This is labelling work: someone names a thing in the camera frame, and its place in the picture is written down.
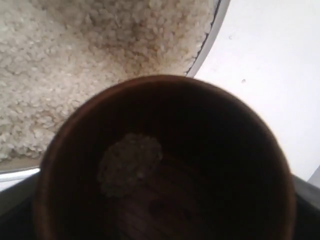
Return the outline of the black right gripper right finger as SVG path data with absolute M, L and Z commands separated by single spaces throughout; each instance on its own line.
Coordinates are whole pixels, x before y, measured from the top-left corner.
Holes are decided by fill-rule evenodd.
M 293 240 L 320 240 L 320 189 L 293 175 L 296 220 Z

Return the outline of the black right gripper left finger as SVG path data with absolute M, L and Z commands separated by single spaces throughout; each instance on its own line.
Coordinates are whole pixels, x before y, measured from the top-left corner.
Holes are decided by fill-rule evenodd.
M 32 200 L 38 180 L 35 173 L 0 192 L 0 238 L 35 240 Z

